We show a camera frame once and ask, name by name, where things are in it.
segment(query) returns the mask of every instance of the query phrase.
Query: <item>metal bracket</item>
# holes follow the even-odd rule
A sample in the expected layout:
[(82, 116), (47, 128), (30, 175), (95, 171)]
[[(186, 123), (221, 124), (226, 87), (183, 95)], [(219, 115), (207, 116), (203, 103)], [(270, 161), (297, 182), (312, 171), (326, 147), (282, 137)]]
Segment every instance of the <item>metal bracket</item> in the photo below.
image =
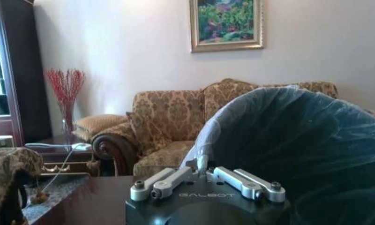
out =
[(286, 200), (286, 190), (278, 182), (268, 182), (242, 169), (230, 171), (225, 167), (217, 167), (207, 171), (207, 179), (213, 182), (223, 181), (237, 188), (246, 198), (260, 200), (264, 195), (276, 203)]
[(175, 173), (175, 169), (166, 168), (146, 181), (138, 180), (135, 182), (135, 185), (131, 187), (131, 199), (134, 201), (146, 200), (150, 196), (150, 192), (153, 190), (154, 184), (174, 173)]
[(237, 169), (234, 172), (262, 186), (266, 198), (272, 202), (284, 203), (286, 201), (286, 190), (280, 182), (270, 183), (242, 169)]
[[(137, 181), (131, 187), (131, 199), (143, 201), (151, 196), (153, 199), (163, 199), (173, 195), (173, 190), (185, 181), (195, 181), (199, 178), (199, 172), (190, 166), (178, 171), (166, 168), (146, 181)], [(207, 170), (207, 180), (213, 182), (223, 181), (237, 188), (242, 195), (258, 201), (262, 196), (274, 202), (286, 201), (286, 190), (278, 182), (268, 182), (242, 169), (230, 171), (225, 167), (217, 167)]]
[(165, 180), (161, 180), (155, 183), (154, 189), (151, 192), (153, 199), (167, 198), (173, 195), (173, 190), (177, 186), (185, 181), (193, 181), (198, 179), (198, 171), (190, 166), (181, 168), (171, 176)]
[(262, 187), (257, 183), (246, 180), (244, 177), (241, 177), (238, 174), (235, 174), (222, 166), (217, 167), (214, 171), (209, 170), (207, 179), (210, 179), (213, 182), (226, 182), (234, 188), (237, 188), (241, 191), (242, 195), (249, 199), (257, 201), (262, 197)]

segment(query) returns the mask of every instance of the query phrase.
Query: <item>patterned upholstery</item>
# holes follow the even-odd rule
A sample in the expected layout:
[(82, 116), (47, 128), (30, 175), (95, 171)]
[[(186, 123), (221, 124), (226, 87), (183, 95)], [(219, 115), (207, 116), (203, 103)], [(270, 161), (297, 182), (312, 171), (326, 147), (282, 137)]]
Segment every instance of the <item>patterned upholstery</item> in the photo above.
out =
[(134, 176), (147, 178), (167, 167), (178, 168), (194, 144), (194, 141), (173, 142), (166, 148), (143, 157), (134, 166)]
[(147, 156), (167, 147), (173, 141), (165, 137), (162, 130), (153, 120), (135, 112), (129, 112), (127, 115), (143, 155)]
[(225, 79), (205, 89), (205, 108), (206, 121), (215, 115), (219, 109), (237, 97), (250, 92), (260, 87), (285, 87), (289, 85), (298, 85), (301, 88), (313, 92), (322, 92), (333, 98), (338, 98), (338, 90), (333, 83), (329, 82), (302, 82), (293, 84), (270, 84), (257, 85), (241, 82), (233, 79)]
[(101, 116), (89, 116), (81, 119), (77, 125), (77, 131), (74, 134), (85, 139), (87, 142), (93, 140), (93, 137), (105, 129), (125, 123), (129, 121), (127, 116), (119, 115), (101, 115)]
[(270, 84), (264, 85), (264, 87), (286, 87), (289, 85), (298, 85), (301, 88), (308, 89), (313, 92), (322, 92), (333, 98), (338, 98), (338, 88), (330, 82), (302, 82), (302, 83), (292, 83), (292, 84)]
[(134, 112), (147, 115), (173, 141), (195, 140), (205, 126), (203, 91), (138, 93), (134, 99)]
[(250, 92), (260, 86), (233, 79), (225, 79), (205, 88), (206, 121), (219, 109), (237, 97)]
[[(166, 167), (179, 166), (206, 121), (233, 99), (260, 87), (289, 85), (292, 84), (257, 85), (225, 79), (202, 90), (145, 91), (138, 93), (134, 99), (134, 113), (147, 117), (159, 128), (166, 139), (174, 142), (167, 147), (154, 148), (143, 154), (146, 156), (135, 164), (134, 175), (150, 176)], [(337, 87), (329, 82), (302, 82), (294, 83), (294, 85), (338, 98)], [(138, 131), (134, 132), (131, 122), (126, 121), (126, 117), (122, 116), (111, 118), (119, 120), (119, 124), (103, 129), (98, 134), (94, 133), (102, 129), (105, 124), (97, 123), (97, 121), (107, 121), (106, 118), (98, 119), (94, 117), (79, 121), (81, 129), (75, 133), (87, 136), (91, 140), (99, 135), (114, 134), (125, 137), (135, 146), (139, 146), (139, 142), (143, 140), (137, 138)]]
[(133, 126), (130, 121), (118, 124), (114, 127), (110, 127), (105, 130), (102, 130), (94, 137), (93, 140), (97, 139), (97, 137), (99, 137), (101, 135), (117, 135), (119, 137), (126, 138), (135, 146), (139, 146), (137, 137), (135, 137), (135, 133), (133, 130)]
[(19, 182), (18, 173), (24, 172), (28, 176), (36, 177), (42, 168), (43, 159), (35, 151), (27, 148), (0, 149), (0, 210), (20, 212), (20, 206), (14, 205), (12, 209), (4, 209), (2, 203), (8, 196), (11, 184)]

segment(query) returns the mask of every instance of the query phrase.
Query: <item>drawer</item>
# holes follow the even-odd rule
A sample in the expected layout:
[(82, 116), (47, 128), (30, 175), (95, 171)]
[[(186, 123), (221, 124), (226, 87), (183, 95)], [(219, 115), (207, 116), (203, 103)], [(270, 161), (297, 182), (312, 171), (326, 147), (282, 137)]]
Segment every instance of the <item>drawer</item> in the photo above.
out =
[(57, 175), (59, 171), (61, 174), (73, 175), (73, 174), (89, 174), (90, 176), (99, 176), (99, 169), (93, 171), (89, 166), (89, 162), (70, 162), (66, 163), (63, 169), (63, 163), (45, 163), (42, 169), (42, 176)]

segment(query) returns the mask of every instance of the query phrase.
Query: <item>white cable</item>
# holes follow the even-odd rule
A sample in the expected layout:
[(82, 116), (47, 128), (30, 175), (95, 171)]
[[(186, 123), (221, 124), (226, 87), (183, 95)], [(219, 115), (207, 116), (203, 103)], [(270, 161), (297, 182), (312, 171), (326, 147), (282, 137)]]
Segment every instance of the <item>white cable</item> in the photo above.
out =
[(73, 147), (70, 144), (45, 144), (45, 143), (28, 143), (26, 147), (35, 147), (35, 148), (61, 148), (61, 147)]
[(50, 181), (50, 183), (47, 184), (47, 186), (46, 186), (45, 189), (42, 190), (42, 192), (45, 192), (45, 190), (49, 188), (49, 186), (54, 183), (55, 179), (58, 178), (58, 176), (61, 175), (61, 173), (62, 173), (62, 171), (63, 171), (63, 169), (65, 169), (66, 163), (67, 163), (67, 161), (69, 161), (69, 158), (70, 158), (70, 156), (71, 156), (74, 150), (75, 150), (79, 146), (82, 146), (82, 145), (85, 145), (85, 144), (82, 143), (82, 144), (77, 145), (75, 148), (73, 148), (73, 150), (71, 150), (71, 152), (70, 152), (70, 154), (69, 154), (69, 156), (67, 156), (67, 158), (66, 158), (66, 160), (65, 160), (65, 163), (63, 163), (63, 165), (62, 165), (62, 168), (59, 169), (59, 172), (58, 172), (57, 176), (55, 176), (54, 179)]
[[(65, 160), (65, 163), (63, 163), (63, 165), (62, 165), (62, 168), (59, 169), (59, 172), (58, 172), (57, 176), (55, 176), (54, 179), (50, 181), (50, 183), (47, 184), (47, 186), (46, 186), (45, 189), (42, 190), (42, 192), (45, 192), (45, 190), (50, 187), (50, 185), (54, 183), (55, 179), (57, 179), (58, 176), (61, 175), (62, 170), (65, 169), (66, 163), (67, 163), (67, 161), (69, 161), (69, 159), (70, 159), (70, 156), (71, 156), (74, 150), (75, 150), (81, 145), (85, 145), (85, 143), (81, 143), (79, 145), (75, 146), (75, 148), (73, 148), (71, 152), (70, 152), (69, 155), (67, 155), (67, 158), (66, 158), (66, 160)], [(62, 145), (61, 147), (73, 147), (73, 145)], [(28, 201), (28, 205), (27, 205), (27, 207), (26, 207), (24, 209), (27, 209), (31, 205), (32, 205), (32, 204), (31, 204), (31, 201)]]

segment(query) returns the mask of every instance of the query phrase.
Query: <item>logo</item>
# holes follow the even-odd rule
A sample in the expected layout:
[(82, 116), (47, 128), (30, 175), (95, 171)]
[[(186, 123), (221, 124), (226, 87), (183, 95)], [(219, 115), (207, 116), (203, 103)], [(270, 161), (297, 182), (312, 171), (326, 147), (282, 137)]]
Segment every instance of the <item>logo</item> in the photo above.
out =
[(210, 194), (195, 194), (195, 193), (181, 193), (179, 197), (198, 197), (198, 198), (227, 198), (227, 197), (234, 197), (235, 194), (223, 194), (223, 193), (210, 193)]

